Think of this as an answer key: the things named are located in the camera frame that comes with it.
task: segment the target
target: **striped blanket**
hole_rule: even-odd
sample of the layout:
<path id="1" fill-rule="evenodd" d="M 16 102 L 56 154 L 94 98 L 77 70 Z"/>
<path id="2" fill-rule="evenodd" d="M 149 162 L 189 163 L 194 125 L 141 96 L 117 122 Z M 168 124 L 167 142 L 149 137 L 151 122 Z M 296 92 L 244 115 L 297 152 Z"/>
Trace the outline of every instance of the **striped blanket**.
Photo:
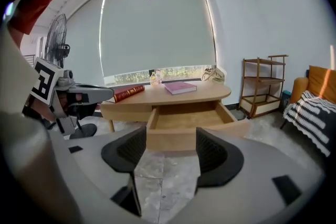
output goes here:
<path id="1" fill-rule="evenodd" d="M 336 104 L 305 91 L 300 100 L 290 104 L 284 118 L 308 136 L 327 157 L 336 136 Z"/>

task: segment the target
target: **wooden shelving unit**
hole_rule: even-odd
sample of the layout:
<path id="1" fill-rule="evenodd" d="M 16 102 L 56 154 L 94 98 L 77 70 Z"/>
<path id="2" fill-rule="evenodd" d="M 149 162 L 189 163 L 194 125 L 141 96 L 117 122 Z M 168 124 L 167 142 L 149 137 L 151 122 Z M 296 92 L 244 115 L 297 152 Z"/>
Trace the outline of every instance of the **wooden shelving unit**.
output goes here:
<path id="1" fill-rule="evenodd" d="M 285 57 L 288 55 L 271 55 L 268 56 L 268 59 L 244 59 L 243 60 L 243 78 L 240 92 L 240 101 L 239 108 L 244 109 L 250 118 L 257 116 L 262 116 L 267 113 L 270 113 L 274 110 L 277 110 L 280 106 L 280 98 L 282 89 L 284 87 L 283 82 L 285 81 Z M 273 61 L 273 58 L 282 57 L 282 62 Z M 255 77 L 245 76 L 245 67 L 246 63 L 256 63 L 257 64 L 257 75 Z M 260 74 L 260 65 L 269 65 L 270 66 L 270 77 L 261 77 Z M 273 78 L 273 66 L 282 66 L 282 79 Z M 243 96 L 245 80 L 250 80 L 255 82 L 255 92 L 254 95 Z M 276 97 L 271 95 L 271 86 L 274 84 L 281 83 L 280 96 Z M 268 93 L 258 94 L 258 89 L 261 86 L 269 85 Z"/>

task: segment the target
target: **wooden desk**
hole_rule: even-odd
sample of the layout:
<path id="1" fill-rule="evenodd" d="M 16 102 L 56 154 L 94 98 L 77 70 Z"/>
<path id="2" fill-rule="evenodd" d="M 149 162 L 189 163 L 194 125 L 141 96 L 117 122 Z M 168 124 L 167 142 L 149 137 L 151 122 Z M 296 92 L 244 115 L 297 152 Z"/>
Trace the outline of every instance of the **wooden desk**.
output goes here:
<path id="1" fill-rule="evenodd" d="M 237 121 L 221 104 L 231 94 L 229 87 L 208 81 L 188 83 L 197 91 L 171 95 L 163 84 L 145 86 L 143 92 L 121 102 L 101 104 L 102 116 L 109 120 L 111 132 L 113 120 L 147 121 L 147 147 L 152 150 L 194 150 L 196 127 L 246 134 L 248 121 Z"/>

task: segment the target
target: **drawer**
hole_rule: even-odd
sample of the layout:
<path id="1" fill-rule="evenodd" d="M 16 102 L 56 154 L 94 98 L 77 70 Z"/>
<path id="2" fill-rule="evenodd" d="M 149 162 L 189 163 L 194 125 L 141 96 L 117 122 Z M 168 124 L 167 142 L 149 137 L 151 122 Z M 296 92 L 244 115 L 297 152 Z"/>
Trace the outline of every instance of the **drawer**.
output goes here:
<path id="1" fill-rule="evenodd" d="M 196 127 L 244 136 L 249 122 L 237 121 L 218 101 L 157 106 L 147 124 L 147 148 L 155 151 L 195 150 Z"/>

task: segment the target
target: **tiled floor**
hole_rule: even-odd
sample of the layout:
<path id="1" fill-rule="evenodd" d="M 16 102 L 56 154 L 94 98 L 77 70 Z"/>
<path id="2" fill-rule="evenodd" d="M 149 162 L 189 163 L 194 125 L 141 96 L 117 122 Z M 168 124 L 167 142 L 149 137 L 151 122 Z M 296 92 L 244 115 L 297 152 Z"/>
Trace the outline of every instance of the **tiled floor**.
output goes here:
<path id="1" fill-rule="evenodd" d="M 312 182 L 322 175 L 322 157 L 310 140 L 293 125 L 280 130 L 279 112 L 251 120 L 247 138 L 272 145 L 311 171 Z M 94 123 L 96 135 L 109 133 L 103 118 L 87 117 L 81 124 Z M 115 122 L 115 131 L 145 123 Z M 194 196 L 200 166 L 196 152 L 162 153 L 146 150 L 135 169 L 135 182 L 142 208 L 142 218 L 152 223 L 167 223 Z"/>

